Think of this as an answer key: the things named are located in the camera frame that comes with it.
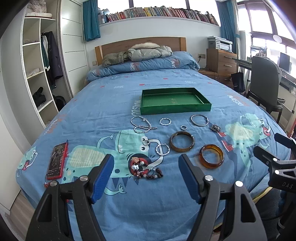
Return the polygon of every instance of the wooden drawer cabinet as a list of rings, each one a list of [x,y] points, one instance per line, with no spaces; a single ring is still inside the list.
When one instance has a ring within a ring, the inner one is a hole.
[[[219,75],[234,74],[237,71],[237,64],[232,58],[236,57],[236,54],[225,50],[207,49],[207,68]]]
[[[198,72],[233,89],[233,83],[230,74],[220,75],[217,72],[212,72],[205,69],[200,69]]]

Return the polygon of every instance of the red phone case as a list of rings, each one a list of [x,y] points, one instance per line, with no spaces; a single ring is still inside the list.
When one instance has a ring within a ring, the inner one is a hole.
[[[66,145],[65,145],[65,148],[64,148],[64,153],[63,153],[62,160],[60,161],[60,166],[59,166],[59,174],[56,175],[56,176],[48,177],[48,172],[50,171],[49,167],[50,167],[50,164],[51,164],[51,160],[50,160],[49,165],[48,165],[48,169],[47,169],[47,174],[46,174],[46,179],[47,180],[59,179],[59,178],[61,178],[63,176],[64,162],[65,162],[65,158],[68,156],[68,140],[65,143],[66,143]],[[53,148],[51,156],[53,155],[53,153],[54,153],[57,146],[55,146]]]

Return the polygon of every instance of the wooden headboard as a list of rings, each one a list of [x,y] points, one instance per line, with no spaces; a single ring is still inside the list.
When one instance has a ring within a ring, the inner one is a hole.
[[[186,38],[183,37],[150,37],[150,38],[138,38],[118,41],[114,43],[104,44],[96,46],[96,62],[98,65],[102,64],[103,57],[109,53],[118,53],[121,51],[127,51],[135,44],[141,44],[151,42],[160,46],[169,46],[172,51],[186,51]]]

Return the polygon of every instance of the printer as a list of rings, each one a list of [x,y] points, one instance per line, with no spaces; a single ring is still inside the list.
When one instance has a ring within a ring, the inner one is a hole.
[[[219,38],[219,37],[214,37],[214,36],[210,36],[207,39],[209,41],[209,49],[222,49],[222,50],[232,52],[231,41],[227,39]]]

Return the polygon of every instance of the black tote bag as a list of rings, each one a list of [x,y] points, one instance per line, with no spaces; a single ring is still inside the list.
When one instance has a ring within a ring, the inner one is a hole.
[[[231,79],[232,79],[234,91],[236,91],[238,93],[242,93],[246,90],[244,87],[244,73],[243,72],[231,74]]]

